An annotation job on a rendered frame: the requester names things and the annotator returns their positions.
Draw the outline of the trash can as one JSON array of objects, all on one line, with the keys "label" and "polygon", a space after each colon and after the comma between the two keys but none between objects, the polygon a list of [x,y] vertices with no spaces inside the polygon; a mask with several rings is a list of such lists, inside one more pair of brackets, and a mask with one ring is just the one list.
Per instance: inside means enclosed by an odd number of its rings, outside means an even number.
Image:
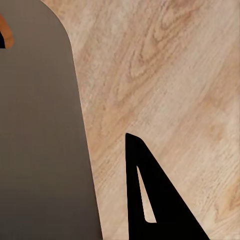
[{"label": "trash can", "polygon": [[0,240],[103,240],[69,36],[41,0],[0,33]]}]

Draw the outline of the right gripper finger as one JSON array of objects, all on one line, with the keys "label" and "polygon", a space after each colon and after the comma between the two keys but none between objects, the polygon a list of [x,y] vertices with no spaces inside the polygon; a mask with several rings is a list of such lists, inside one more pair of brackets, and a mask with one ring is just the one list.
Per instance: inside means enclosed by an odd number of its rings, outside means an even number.
[{"label": "right gripper finger", "polygon": [[[125,134],[129,240],[210,240],[145,142]],[[145,220],[139,168],[156,223]]]}]

